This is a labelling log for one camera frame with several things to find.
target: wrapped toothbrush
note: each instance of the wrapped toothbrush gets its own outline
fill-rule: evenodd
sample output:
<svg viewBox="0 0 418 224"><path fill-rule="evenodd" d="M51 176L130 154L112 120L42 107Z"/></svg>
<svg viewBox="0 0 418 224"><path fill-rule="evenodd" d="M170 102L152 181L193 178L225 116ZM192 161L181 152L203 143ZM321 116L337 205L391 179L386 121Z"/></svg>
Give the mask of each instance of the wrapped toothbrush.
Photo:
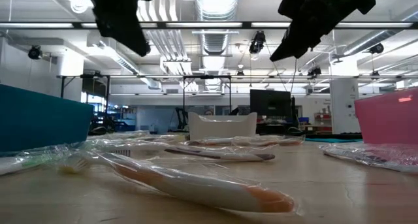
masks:
<svg viewBox="0 0 418 224"><path fill-rule="evenodd" d="M292 212L293 199L257 185L230 182L182 172L138 161L122 155L101 152L77 153L60 165L67 172L81 172L90 165L110 167L117 175L152 187L182 200L245 212Z"/></svg>
<svg viewBox="0 0 418 224"><path fill-rule="evenodd" d="M149 136L149 131L133 131L133 132L124 132L124 133L108 133L105 135L100 136L89 136L88 140L93 139L135 139L135 138L141 138L144 136Z"/></svg>
<svg viewBox="0 0 418 224"><path fill-rule="evenodd" d="M71 154L70 150L73 146L46 146L22 152L8 153L8 155L13 156L0 157L0 176L59 161Z"/></svg>
<svg viewBox="0 0 418 224"><path fill-rule="evenodd" d="M140 140L91 140L85 142L82 148L141 158L144 158L144 156L148 156L148 158L156 156L160 152L228 161L268 161L276 157L272 153L265 153L262 150L251 150L250 148L173 146L163 142L146 142Z"/></svg>
<svg viewBox="0 0 418 224"><path fill-rule="evenodd" d="M328 144L319 147L325 155L364 165L400 172L418 173L418 145L404 144Z"/></svg>
<svg viewBox="0 0 418 224"><path fill-rule="evenodd" d="M190 146L298 146L304 142L303 136L236 136L233 138L207 138L184 142Z"/></svg>

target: computer monitor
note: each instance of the computer monitor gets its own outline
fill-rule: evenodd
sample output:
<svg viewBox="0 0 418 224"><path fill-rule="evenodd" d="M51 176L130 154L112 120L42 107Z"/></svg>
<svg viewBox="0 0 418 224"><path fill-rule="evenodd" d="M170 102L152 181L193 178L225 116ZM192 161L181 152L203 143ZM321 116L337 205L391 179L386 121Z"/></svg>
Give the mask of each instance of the computer monitor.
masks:
<svg viewBox="0 0 418 224"><path fill-rule="evenodd" d="M256 90L249 91L251 112L259 116L291 117L291 94L288 91Z"/></svg>

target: pink bin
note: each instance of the pink bin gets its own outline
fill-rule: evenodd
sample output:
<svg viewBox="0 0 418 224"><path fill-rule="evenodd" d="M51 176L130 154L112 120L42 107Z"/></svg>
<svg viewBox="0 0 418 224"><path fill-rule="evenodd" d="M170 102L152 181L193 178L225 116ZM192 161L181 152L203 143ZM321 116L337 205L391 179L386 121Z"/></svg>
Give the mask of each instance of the pink bin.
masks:
<svg viewBox="0 0 418 224"><path fill-rule="evenodd" d="M365 143L418 146L418 88L355 101Z"/></svg>

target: ceiling duct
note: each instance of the ceiling duct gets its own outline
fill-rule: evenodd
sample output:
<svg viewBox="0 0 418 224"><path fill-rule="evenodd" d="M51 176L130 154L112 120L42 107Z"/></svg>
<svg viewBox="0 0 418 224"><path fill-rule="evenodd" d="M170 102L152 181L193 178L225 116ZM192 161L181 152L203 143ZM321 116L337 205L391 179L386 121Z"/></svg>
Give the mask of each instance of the ceiling duct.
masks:
<svg viewBox="0 0 418 224"><path fill-rule="evenodd" d="M416 22L418 20L418 5L414 5L401 15L393 19L394 21L402 22ZM344 55L354 55L359 52L365 51L380 42L400 33L402 30L384 30L384 31L373 31L363 36L361 39L349 44L344 48Z"/></svg>
<svg viewBox="0 0 418 224"><path fill-rule="evenodd" d="M197 19L199 21L222 22L233 21L236 17L238 0L195 0ZM201 44L202 64L205 69L220 71L225 64L225 57L220 57L227 47L229 35L225 34L228 30L217 30L219 34L202 34ZM218 89L219 86L207 84L210 90Z"/></svg>
<svg viewBox="0 0 418 224"><path fill-rule="evenodd" d="M418 5L414 5L413 7L409 8L405 12L403 12L401 15L397 16L393 19L394 21L402 21L402 22L415 22L418 20ZM369 34L361 37L360 39L356 40L355 42L352 42L351 44L347 45L340 54L343 54L342 56L352 56L355 54L358 54L360 52L363 52L382 41L391 38L392 36L400 33L402 30L383 30L383 31L372 31ZM305 70L308 70L309 68L312 68L316 66L316 63L320 63L326 59L330 59L329 54L319 54L315 58L309 60L305 65Z"/></svg>

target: metal frame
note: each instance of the metal frame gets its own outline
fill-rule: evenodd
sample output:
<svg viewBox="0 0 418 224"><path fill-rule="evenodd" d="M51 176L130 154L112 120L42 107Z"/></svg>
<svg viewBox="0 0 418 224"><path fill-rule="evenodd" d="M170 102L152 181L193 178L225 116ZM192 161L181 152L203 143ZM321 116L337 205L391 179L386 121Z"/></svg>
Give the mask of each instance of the metal frame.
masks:
<svg viewBox="0 0 418 224"><path fill-rule="evenodd" d="M58 78L67 77L67 78L79 78L80 76L58 76ZM182 79L185 76L181 75L114 75L109 76L111 78L117 79L132 79L132 78L155 78L155 79ZM211 75L192 75L188 76L188 78L208 78ZM295 80L324 80L324 79L339 79L339 78L356 78L356 79L413 79L418 78L418 75L410 75L410 76L403 76L403 75L381 75L381 76L368 76L368 75L359 75L359 76L333 76L333 75L319 75L319 76L293 76L292 74L281 74L281 75L252 75L252 76L237 76L237 75L219 75L213 76L214 78L231 78L231 79L295 79Z"/></svg>
<svg viewBox="0 0 418 224"><path fill-rule="evenodd" d="M82 79L85 79L85 78L107 78L106 96L104 96L104 99L106 100L106 105L104 106L104 116L107 118L108 106L109 106L109 95L110 95L110 79L111 79L110 75L106 75L106 76L80 75L80 76L57 76L57 77L61 79L61 98L64 98L65 87L67 87L75 78L82 78ZM70 79L70 81L65 83L66 78L71 78L71 79Z"/></svg>
<svg viewBox="0 0 418 224"><path fill-rule="evenodd" d="M141 22L143 29L282 29L286 30L290 22ZM0 29L97 29L95 22L0 22ZM334 29L418 29L418 22L340 22Z"/></svg>

